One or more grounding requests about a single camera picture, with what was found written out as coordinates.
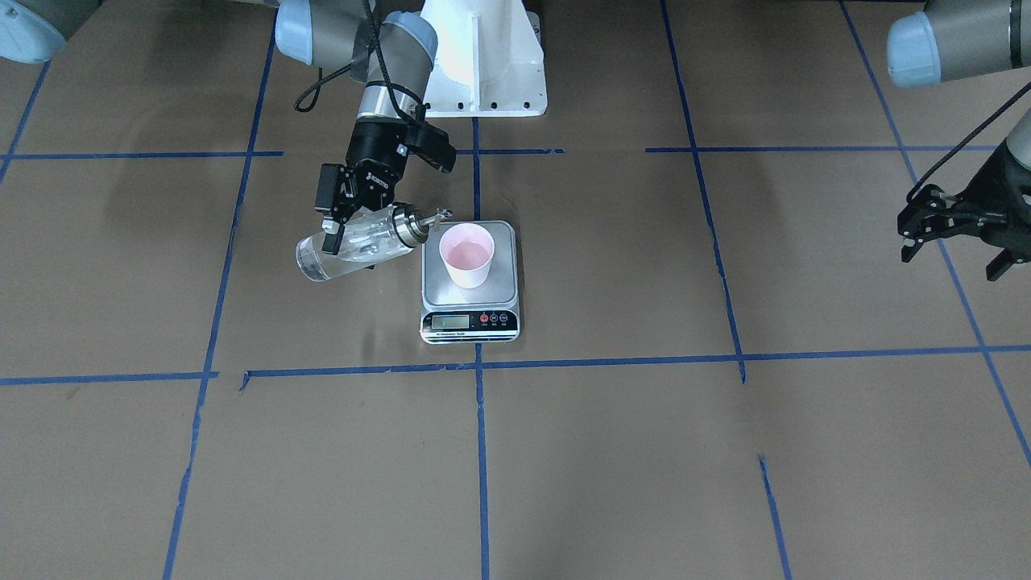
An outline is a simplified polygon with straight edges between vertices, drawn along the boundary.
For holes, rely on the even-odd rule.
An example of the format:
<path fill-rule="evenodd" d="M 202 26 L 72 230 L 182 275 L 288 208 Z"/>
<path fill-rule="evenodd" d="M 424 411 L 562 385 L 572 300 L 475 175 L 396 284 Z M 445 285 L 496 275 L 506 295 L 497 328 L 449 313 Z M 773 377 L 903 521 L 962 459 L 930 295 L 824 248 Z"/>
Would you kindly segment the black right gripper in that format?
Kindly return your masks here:
<path fill-rule="evenodd" d="M 314 209 L 325 218 L 321 223 L 321 252 L 338 255 L 343 232 L 339 221 L 350 221 L 361 208 L 375 212 L 394 201 L 396 184 L 408 165 L 406 135 L 406 122 L 358 121 L 351 132 L 345 163 L 321 165 L 314 195 Z"/>

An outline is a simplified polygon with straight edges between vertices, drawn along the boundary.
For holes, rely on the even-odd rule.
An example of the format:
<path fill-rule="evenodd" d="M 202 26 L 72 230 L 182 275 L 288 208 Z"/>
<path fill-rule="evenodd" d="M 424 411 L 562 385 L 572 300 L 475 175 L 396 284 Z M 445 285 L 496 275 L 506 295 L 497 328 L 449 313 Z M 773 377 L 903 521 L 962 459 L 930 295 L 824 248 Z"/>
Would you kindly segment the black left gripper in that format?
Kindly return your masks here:
<path fill-rule="evenodd" d="M 986 280 L 995 282 L 1010 268 L 1027 264 L 1029 179 L 1028 163 L 1017 158 L 1005 142 L 960 194 L 949 194 L 935 184 L 917 187 L 898 214 L 898 234 L 905 240 L 901 261 L 912 261 L 925 243 L 967 234 L 1001 249 L 986 265 Z"/>

